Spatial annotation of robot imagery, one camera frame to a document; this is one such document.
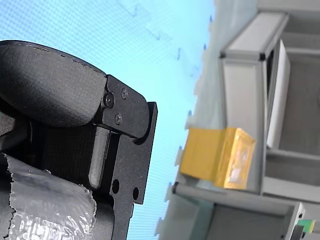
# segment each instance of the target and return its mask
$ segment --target black metal bracket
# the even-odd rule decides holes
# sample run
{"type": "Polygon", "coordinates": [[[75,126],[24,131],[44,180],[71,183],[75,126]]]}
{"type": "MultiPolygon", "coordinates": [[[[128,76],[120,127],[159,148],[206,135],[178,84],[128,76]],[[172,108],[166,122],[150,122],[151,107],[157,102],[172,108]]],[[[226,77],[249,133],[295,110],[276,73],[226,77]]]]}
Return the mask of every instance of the black metal bracket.
{"type": "Polygon", "coordinates": [[[114,210],[112,239],[127,238],[133,203],[143,204],[158,108],[148,102],[149,125],[143,138],[133,140],[116,133],[110,136],[107,158],[99,191],[111,196],[114,210]]]}
{"type": "Polygon", "coordinates": [[[149,125],[146,99],[112,75],[106,76],[103,100],[94,123],[110,131],[142,138],[149,125]]]}

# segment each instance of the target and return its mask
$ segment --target interlocking foam tile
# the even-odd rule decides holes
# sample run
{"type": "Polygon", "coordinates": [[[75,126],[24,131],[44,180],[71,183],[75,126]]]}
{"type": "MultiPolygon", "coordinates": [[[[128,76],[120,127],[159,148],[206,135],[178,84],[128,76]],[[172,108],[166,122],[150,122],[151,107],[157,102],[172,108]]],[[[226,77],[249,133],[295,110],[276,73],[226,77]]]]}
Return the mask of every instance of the interlocking foam tile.
{"type": "Polygon", "coordinates": [[[128,240],[158,238],[213,14],[213,0],[0,0],[0,40],[70,53],[157,102],[144,204],[134,206],[128,240]]]}

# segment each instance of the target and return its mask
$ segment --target yellow box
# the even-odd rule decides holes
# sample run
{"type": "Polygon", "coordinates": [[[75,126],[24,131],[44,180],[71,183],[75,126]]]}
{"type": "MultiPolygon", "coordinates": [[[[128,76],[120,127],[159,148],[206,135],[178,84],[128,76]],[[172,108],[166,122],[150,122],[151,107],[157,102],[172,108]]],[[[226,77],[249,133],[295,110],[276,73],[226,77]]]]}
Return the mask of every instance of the yellow box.
{"type": "Polygon", "coordinates": [[[245,189],[256,141],[240,128],[190,128],[180,172],[228,189],[245,189]]]}

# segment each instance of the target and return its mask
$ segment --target blue foam mat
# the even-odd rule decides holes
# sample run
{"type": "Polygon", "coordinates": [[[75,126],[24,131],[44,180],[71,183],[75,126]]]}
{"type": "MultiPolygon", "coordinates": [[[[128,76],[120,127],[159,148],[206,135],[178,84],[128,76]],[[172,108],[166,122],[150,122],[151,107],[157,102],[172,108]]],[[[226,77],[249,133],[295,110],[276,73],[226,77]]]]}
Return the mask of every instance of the blue foam mat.
{"type": "Polygon", "coordinates": [[[0,40],[67,52],[157,102],[144,204],[134,207],[128,240],[158,238],[213,17],[213,0],[0,0],[0,40]]]}

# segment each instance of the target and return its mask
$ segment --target silver duct tape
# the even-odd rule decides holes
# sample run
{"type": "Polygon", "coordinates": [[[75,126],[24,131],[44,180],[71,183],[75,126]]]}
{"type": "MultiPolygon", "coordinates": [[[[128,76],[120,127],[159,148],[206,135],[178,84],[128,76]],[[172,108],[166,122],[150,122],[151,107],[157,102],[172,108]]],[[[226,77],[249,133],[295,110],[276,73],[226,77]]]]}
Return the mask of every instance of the silver duct tape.
{"type": "Polygon", "coordinates": [[[31,167],[10,156],[10,206],[15,210],[9,240],[90,240],[96,202],[85,187],[31,167]]]}

